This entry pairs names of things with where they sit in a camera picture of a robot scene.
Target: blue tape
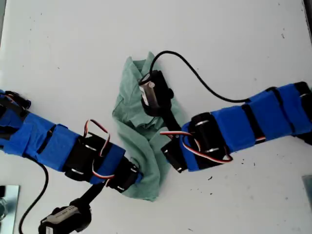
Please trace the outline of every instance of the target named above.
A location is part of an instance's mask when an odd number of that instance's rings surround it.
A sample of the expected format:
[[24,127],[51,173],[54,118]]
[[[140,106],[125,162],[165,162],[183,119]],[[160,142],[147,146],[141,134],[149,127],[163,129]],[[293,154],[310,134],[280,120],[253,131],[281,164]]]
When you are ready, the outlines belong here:
[[230,152],[246,149],[255,144],[254,132],[241,106],[213,111],[219,129]]
[[292,134],[289,122],[285,118],[273,91],[262,92],[250,98],[248,103],[266,140],[272,140]]
[[277,90],[282,97],[285,113],[295,128],[294,135],[310,132],[312,123],[302,108],[300,93],[295,85],[285,85]]

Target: white table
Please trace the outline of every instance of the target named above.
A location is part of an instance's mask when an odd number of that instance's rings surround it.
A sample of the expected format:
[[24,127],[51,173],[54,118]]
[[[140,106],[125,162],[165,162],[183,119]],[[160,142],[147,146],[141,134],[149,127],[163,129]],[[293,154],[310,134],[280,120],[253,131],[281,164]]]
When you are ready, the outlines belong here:
[[[111,112],[128,56],[180,52],[229,98],[301,80],[312,85],[312,46],[300,0],[8,0],[1,46],[3,89],[24,94],[32,112],[79,133],[86,119],[97,119],[120,146]],[[188,118],[230,106],[179,59],[164,56],[160,65]],[[181,175],[171,169],[154,203],[107,189],[92,204],[93,221],[84,233],[310,234],[301,176],[312,173],[311,149],[285,137],[234,154],[228,165]],[[3,153],[0,162],[0,184],[21,186],[18,222],[43,186],[43,171]],[[26,234],[89,187],[49,173]]]

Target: blue fabric wrap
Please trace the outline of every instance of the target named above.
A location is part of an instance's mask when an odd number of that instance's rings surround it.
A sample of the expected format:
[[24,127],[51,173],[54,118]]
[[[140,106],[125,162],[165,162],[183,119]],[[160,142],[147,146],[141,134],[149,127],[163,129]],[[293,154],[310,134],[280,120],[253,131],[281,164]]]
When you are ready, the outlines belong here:
[[[113,175],[125,152],[126,151],[124,149],[112,144],[110,151],[106,155],[101,167],[96,171],[96,173],[99,173],[103,176]],[[98,178],[96,176],[92,176],[90,179],[91,184],[98,184],[103,181],[104,179]]]
[[[263,91],[251,97],[251,101],[247,103],[266,140],[292,135],[290,122],[295,127],[294,135],[310,132],[312,123],[302,108],[300,93],[295,85],[285,85],[277,90],[283,100],[282,107],[273,91]],[[255,144],[254,133],[241,106],[224,108],[211,114],[215,117],[230,152],[252,147]],[[182,131],[188,132],[189,124],[186,123]],[[180,147],[189,171],[199,170],[194,154],[183,147],[182,139],[181,136]],[[184,142],[189,145],[187,137],[184,138]]]
[[[182,127],[182,131],[188,132],[189,131],[189,125],[190,125],[189,122],[184,124]],[[182,153],[183,153],[185,162],[187,164],[187,168],[190,172],[198,171],[199,168],[198,168],[197,161],[195,159],[195,155],[192,152],[190,152],[184,148],[183,139],[184,139],[184,143],[186,145],[190,146],[190,143],[189,143],[189,139],[187,136],[186,137],[180,136],[180,148],[182,149]]]
[[20,128],[23,122],[12,110],[6,110],[0,119],[0,126],[8,126],[12,128]]
[[232,106],[213,111],[222,136],[230,152],[235,152],[255,144],[254,132],[241,106]]
[[310,132],[312,130],[312,123],[302,108],[300,93],[295,85],[285,85],[277,90],[282,97],[284,110],[288,119],[295,128],[294,135]]
[[250,98],[248,103],[266,140],[272,140],[292,134],[280,104],[273,91],[262,92]]

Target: green towel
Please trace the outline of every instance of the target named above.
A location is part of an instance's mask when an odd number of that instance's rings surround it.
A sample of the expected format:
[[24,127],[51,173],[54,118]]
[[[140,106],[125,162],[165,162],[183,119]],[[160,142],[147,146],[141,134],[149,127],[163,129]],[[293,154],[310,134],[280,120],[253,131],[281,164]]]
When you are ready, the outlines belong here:
[[[133,61],[131,57],[126,60],[119,95],[113,110],[113,118],[118,124],[118,134],[131,156],[130,160],[143,173],[142,181],[132,185],[122,194],[148,201],[154,201],[158,197],[160,186],[170,168],[160,150],[170,139],[159,134],[160,131],[168,129],[164,127],[162,118],[145,114],[138,87],[138,81],[149,72],[153,58],[154,55],[149,53],[146,60]],[[172,112],[178,123],[182,124],[182,114],[174,99]]]

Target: black strap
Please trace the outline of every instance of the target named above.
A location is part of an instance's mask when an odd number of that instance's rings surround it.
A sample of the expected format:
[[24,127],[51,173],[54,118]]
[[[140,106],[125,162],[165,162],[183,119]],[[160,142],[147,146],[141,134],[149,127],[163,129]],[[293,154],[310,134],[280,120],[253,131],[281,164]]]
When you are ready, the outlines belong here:
[[282,96],[281,96],[281,94],[279,93],[279,91],[277,90],[277,88],[276,88],[276,87],[270,87],[270,88],[266,89],[266,91],[267,91],[267,92],[272,91],[272,92],[274,93],[274,95],[275,95],[275,97],[276,97],[276,99],[277,99],[277,101],[278,101],[278,103],[279,103],[279,106],[280,106],[280,108],[281,108],[281,111],[282,111],[282,113],[283,113],[285,119],[286,119],[287,122],[289,123],[289,126],[290,126],[290,128],[291,128],[291,130],[292,130],[292,133],[295,133],[295,132],[296,132],[295,127],[294,127],[293,123],[290,121],[290,119],[288,118],[288,115],[286,114],[286,111],[285,111],[285,108],[284,108],[284,104],[283,104]]
[[171,111],[167,111],[162,113],[161,115],[162,119],[164,120],[164,123],[169,131],[180,131],[181,127],[177,123],[176,118],[174,114]]
[[261,128],[260,128],[260,126],[258,124],[258,121],[255,118],[254,113],[253,113],[250,105],[244,104],[244,105],[242,105],[242,109],[243,109],[243,111],[245,112],[245,114],[247,116],[247,119],[248,119],[248,121],[250,123],[250,126],[251,126],[252,130],[253,130],[254,137],[256,139],[264,137],[263,131],[261,130]]
[[49,143],[49,140],[51,138],[51,136],[53,135],[53,131],[55,129],[56,125],[53,125],[53,127],[47,132],[47,136],[45,137],[42,145],[39,147],[39,149],[37,150],[38,154],[41,154],[42,151],[45,149],[45,147],[47,146],[47,144]]

